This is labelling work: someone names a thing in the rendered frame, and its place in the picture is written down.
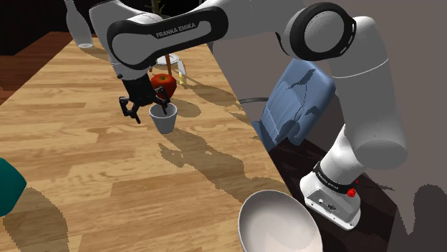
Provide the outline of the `white bowl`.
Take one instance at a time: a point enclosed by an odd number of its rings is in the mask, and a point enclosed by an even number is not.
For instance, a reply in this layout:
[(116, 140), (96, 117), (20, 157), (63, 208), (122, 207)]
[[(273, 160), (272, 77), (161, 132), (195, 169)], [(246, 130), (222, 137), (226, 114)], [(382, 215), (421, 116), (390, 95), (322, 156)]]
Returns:
[(244, 201), (238, 234), (243, 252), (324, 252), (309, 211), (277, 190), (260, 190)]

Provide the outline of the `white bottle vase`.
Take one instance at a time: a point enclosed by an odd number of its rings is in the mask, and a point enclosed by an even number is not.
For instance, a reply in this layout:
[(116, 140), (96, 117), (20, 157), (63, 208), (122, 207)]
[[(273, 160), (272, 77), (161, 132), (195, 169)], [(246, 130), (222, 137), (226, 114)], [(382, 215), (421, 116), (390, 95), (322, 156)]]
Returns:
[(78, 12), (73, 0), (64, 0), (67, 8), (66, 23), (67, 28), (75, 42), (81, 48), (93, 47), (92, 35), (85, 18)]

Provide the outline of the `red apple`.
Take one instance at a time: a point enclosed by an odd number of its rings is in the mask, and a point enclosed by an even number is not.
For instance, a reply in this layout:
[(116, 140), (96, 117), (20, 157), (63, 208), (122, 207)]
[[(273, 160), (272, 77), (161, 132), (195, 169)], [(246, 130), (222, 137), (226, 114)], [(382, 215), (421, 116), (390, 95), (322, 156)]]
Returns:
[(173, 96), (177, 87), (176, 79), (169, 74), (156, 74), (150, 81), (154, 89), (163, 87), (169, 98)]

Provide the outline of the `clear glass vase with branch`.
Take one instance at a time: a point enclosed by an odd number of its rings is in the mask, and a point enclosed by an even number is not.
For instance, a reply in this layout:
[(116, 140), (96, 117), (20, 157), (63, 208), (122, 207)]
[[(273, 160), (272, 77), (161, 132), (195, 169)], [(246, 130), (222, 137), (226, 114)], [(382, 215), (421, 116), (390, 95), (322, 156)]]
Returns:
[[(168, 16), (162, 14), (163, 6), (160, 6), (160, 0), (150, 0), (151, 5), (145, 5), (146, 8), (150, 8), (154, 14), (161, 16), (163, 19), (167, 19)], [(172, 75), (172, 64), (177, 64), (179, 82), (181, 85), (186, 84), (186, 71), (183, 62), (175, 54), (165, 55), (165, 65), (167, 66), (169, 75)]]

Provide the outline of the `white cup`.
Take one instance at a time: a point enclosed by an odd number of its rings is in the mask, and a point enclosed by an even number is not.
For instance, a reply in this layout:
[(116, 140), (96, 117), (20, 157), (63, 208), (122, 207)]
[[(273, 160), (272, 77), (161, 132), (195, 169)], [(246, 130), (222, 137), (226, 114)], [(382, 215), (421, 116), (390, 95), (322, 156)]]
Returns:
[(172, 103), (168, 103), (165, 109), (161, 105), (153, 105), (149, 114), (159, 133), (168, 134), (175, 127), (178, 108)]

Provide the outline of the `dark robot stand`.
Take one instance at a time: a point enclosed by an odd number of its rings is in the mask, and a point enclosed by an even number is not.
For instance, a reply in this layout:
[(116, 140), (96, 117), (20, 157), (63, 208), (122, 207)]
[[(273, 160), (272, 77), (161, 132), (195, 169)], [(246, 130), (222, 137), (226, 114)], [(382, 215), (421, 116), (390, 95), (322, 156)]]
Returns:
[[(299, 181), (325, 154), (323, 149), (308, 140), (293, 145), (285, 139), (269, 151), (289, 192), (300, 203), (304, 203), (304, 197)], [(362, 174), (359, 181), (356, 191), (361, 199), (361, 216), (351, 231), (343, 230), (318, 212), (308, 209), (318, 225), (324, 252), (387, 252), (397, 206), (366, 174)]]

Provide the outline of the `teal rounded object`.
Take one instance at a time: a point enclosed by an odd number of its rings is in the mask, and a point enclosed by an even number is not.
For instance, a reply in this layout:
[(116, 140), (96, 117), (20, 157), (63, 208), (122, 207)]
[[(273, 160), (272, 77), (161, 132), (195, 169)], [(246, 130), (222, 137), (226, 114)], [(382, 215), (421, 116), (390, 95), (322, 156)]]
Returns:
[(23, 175), (0, 157), (0, 217), (12, 211), (26, 186)]

